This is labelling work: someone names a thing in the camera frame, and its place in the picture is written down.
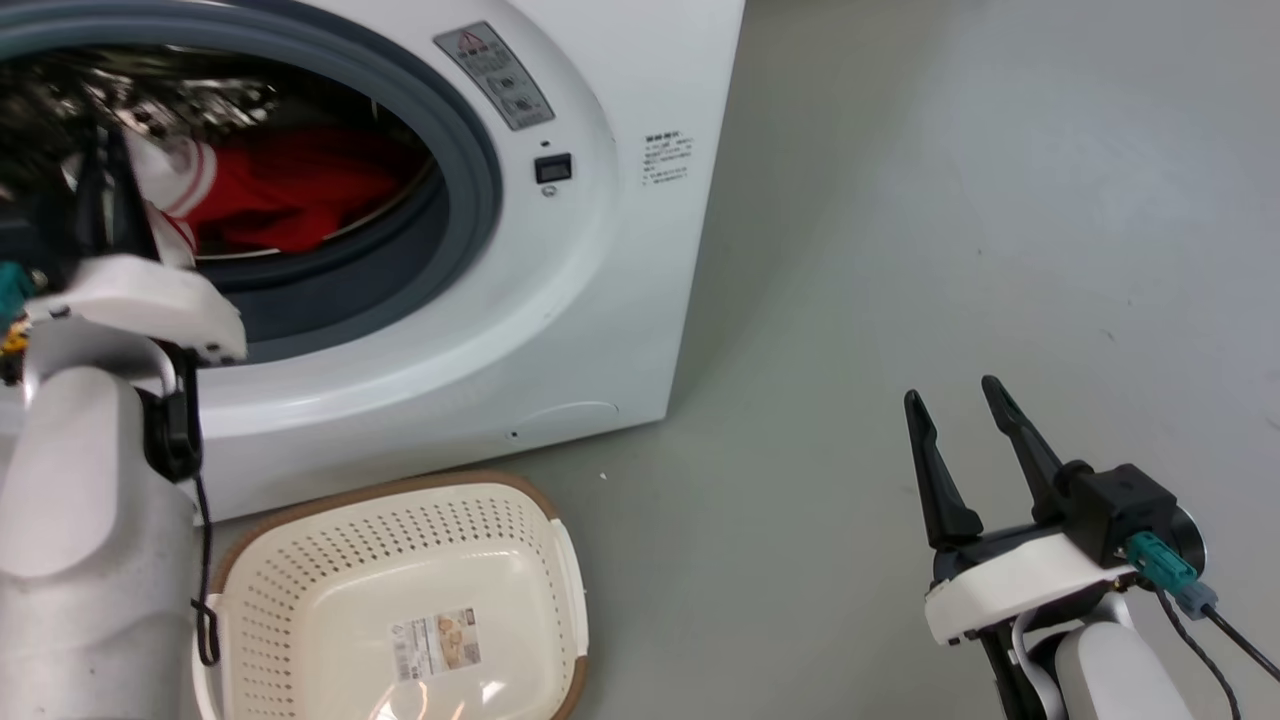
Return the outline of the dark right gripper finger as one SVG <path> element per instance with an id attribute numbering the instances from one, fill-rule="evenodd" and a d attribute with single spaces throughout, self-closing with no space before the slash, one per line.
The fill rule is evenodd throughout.
<path id="1" fill-rule="evenodd" d="M 983 523 L 957 491 L 940 452 L 934 421 L 916 389 L 905 393 L 904 411 L 928 546 L 941 551 L 978 541 Z"/>
<path id="2" fill-rule="evenodd" d="M 984 375 L 980 387 L 995 424 L 1009 438 L 1027 480 L 1033 500 L 1034 523 L 1039 527 L 1059 524 L 1064 519 L 1064 510 L 1060 507 L 1060 493 L 1053 482 L 1062 468 L 1062 461 L 1014 401 L 1000 378 Z"/>

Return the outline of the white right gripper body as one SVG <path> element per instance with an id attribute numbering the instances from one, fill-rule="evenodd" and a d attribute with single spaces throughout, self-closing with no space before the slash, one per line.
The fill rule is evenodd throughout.
<path id="1" fill-rule="evenodd" d="M 1020 527 L 992 537 L 964 534 L 974 520 L 928 520 L 929 546 L 942 556 L 978 556 L 961 570 L 945 570 L 925 594 L 924 615 L 937 644 L 1039 609 L 1103 582 L 1132 575 L 1128 564 L 1096 562 L 1064 530 Z"/>

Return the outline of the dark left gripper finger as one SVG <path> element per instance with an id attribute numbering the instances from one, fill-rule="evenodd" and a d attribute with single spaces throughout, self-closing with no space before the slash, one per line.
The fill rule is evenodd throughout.
<path id="1" fill-rule="evenodd" d="M 99 258 L 108 249 L 109 206 L 104 205 L 109 174 L 104 170 L 104 128 L 90 131 L 76 174 L 76 245 L 79 260 Z"/>
<path id="2" fill-rule="evenodd" d="M 109 126 L 104 140 L 104 172 L 110 188 L 110 247 L 150 261 L 161 260 L 122 129 Z"/>

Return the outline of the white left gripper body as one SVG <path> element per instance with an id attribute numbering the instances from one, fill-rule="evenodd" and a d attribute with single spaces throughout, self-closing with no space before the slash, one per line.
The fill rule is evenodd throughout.
<path id="1" fill-rule="evenodd" d="M 236 305 L 204 275 L 128 254 L 83 260 L 67 287 L 26 304 L 32 322 L 78 316 L 193 350 L 212 365 L 248 357 Z"/>

